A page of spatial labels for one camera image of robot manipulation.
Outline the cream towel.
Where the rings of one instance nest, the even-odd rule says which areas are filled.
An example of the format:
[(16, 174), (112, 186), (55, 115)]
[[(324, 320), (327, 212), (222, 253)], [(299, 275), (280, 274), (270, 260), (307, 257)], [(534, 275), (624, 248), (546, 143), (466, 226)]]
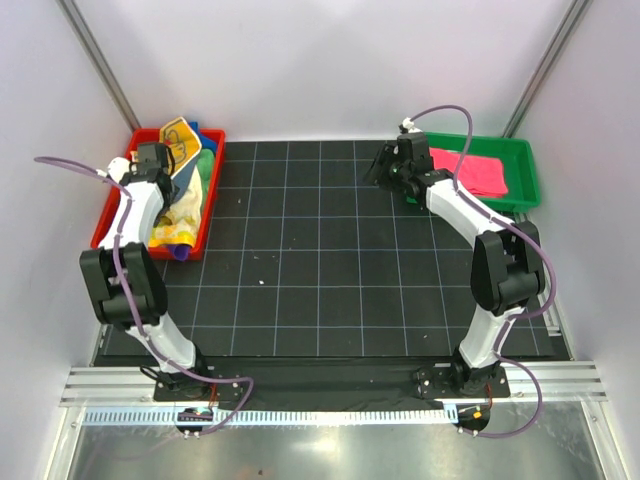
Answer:
[(152, 229), (149, 246), (194, 247), (201, 226), (203, 198), (201, 176), (198, 169), (194, 169), (185, 193), (159, 217)]

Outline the right aluminium corner post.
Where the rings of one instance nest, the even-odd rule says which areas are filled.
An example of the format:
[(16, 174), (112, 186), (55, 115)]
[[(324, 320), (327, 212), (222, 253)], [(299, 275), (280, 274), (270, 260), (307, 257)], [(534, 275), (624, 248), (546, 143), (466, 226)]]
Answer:
[(506, 126), (503, 138), (513, 138), (558, 64), (564, 50), (589, 11), (592, 0), (573, 0), (554, 31), (551, 40), (523, 90)]

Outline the left aluminium corner post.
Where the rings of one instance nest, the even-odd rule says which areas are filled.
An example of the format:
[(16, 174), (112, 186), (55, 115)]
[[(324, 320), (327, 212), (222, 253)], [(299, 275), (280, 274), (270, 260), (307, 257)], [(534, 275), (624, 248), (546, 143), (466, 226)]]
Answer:
[(141, 127), (140, 121), (89, 24), (78, 7), (77, 2), (73, 0), (56, 0), (56, 4), (64, 15), (122, 119), (131, 131), (139, 129)]

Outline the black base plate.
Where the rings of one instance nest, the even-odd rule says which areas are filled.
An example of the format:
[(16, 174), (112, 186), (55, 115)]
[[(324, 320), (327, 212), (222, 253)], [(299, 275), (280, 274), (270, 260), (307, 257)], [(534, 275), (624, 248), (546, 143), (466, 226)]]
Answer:
[(231, 408), (251, 377), (244, 408), (264, 411), (373, 412), (437, 408), (506, 400), (503, 367), (470, 387), (454, 388), (448, 357), (222, 357), (206, 358), (212, 375), (231, 378), (218, 387), (220, 405)]

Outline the purple towel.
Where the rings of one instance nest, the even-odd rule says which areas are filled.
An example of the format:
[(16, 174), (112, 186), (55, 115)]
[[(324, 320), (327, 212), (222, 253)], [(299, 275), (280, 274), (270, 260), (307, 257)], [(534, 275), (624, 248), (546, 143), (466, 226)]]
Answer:
[(185, 262), (190, 259), (192, 246), (185, 243), (169, 244), (166, 246), (171, 257), (179, 262)]

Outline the yellow and blue towel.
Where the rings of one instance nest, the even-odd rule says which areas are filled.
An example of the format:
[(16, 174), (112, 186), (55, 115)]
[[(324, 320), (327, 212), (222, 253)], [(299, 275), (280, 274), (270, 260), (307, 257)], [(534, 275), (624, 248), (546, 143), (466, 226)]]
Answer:
[(160, 142), (169, 147), (173, 156), (171, 176), (180, 173), (202, 150), (202, 143), (184, 117), (177, 117), (160, 128)]

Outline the aluminium frame rail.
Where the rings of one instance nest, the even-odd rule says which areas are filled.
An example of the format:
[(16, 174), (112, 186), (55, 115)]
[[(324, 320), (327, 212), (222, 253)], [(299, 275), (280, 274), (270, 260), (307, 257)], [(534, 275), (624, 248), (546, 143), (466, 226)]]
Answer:
[[(605, 402), (607, 394), (591, 361), (527, 362), (547, 402)], [(149, 402), (154, 382), (136, 367), (74, 367), (59, 405), (124, 405)]]

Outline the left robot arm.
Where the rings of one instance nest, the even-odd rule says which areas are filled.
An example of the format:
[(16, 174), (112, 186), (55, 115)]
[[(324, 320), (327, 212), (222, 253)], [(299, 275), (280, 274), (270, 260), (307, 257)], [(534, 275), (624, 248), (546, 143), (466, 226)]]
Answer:
[(114, 159), (104, 179), (119, 190), (116, 213), (99, 246), (84, 251), (79, 263), (97, 320), (137, 340), (157, 362), (140, 367), (155, 382), (154, 399), (199, 401), (212, 377), (199, 348), (171, 318), (166, 285), (148, 251), (154, 224), (177, 192), (175, 169), (161, 143), (140, 144), (133, 161)]

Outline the black grid mat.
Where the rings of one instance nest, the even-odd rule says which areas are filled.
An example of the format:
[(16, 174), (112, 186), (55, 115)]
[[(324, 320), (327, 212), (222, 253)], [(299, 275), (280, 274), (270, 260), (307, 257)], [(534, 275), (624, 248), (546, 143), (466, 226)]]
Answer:
[(375, 141), (229, 142), (198, 260), (157, 259), (169, 312), (210, 357), (450, 355), (472, 252), (364, 183)]

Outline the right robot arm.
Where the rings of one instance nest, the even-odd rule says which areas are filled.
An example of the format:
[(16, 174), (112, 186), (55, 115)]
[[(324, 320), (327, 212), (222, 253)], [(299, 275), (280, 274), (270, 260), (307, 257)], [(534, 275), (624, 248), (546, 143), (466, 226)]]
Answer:
[(448, 383), (457, 396), (480, 394), (498, 374), (501, 349), (516, 318), (545, 288), (537, 227), (487, 208), (453, 173), (436, 168), (422, 132), (384, 142), (364, 180), (417, 201), (471, 246), (470, 289), (476, 307), (452, 356)]

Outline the aluminium corner post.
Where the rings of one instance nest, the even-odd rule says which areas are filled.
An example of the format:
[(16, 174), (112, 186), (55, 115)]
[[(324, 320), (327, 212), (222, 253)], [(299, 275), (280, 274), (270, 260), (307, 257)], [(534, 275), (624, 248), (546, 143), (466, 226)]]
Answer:
[(139, 129), (141, 127), (140, 121), (89, 24), (78, 7), (77, 2), (73, 0), (56, 0), (56, 4), (64, 15), (122, 119), (131, 131)]
[(554, 31), (551, 40), (523, 90), (506, 126), (503, 138), (513, 138), (558, 64), (564, 50), (589, 11), (592, 0), (573, 0)]

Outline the green towel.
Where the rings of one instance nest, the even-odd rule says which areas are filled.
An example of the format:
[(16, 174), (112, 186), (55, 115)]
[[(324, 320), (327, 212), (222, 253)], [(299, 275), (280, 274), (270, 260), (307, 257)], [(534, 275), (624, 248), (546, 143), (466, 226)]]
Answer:
[(196, 168), (202, 183), (208, 185), (215, 169), (215, 153), (210, 149), (202, 149), (198, 155)]

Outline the green plastic bin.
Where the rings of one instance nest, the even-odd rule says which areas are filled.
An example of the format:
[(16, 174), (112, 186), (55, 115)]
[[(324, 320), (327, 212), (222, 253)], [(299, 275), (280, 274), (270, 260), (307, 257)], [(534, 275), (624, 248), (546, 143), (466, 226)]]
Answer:
[(509, 193), (502, 198), (476, 196), (502, 212), (526, 213), (540, 204), (538, 177), (530, 144), (521, 139), (475, 136), (467, 155), (493, 157), (504, 166)]

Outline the pink towel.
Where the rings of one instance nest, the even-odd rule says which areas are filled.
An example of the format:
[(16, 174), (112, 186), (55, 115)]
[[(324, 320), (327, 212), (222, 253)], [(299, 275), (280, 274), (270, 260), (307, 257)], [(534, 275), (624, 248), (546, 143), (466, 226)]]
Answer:
[[(459, 162), (459, 152), (431, 147), (430, 153), (436, 169), (454, 173)], [(466, 155), (458, 181), (476, 196), (502, 198), (509, 193), (504, 166), (498, 158)]]

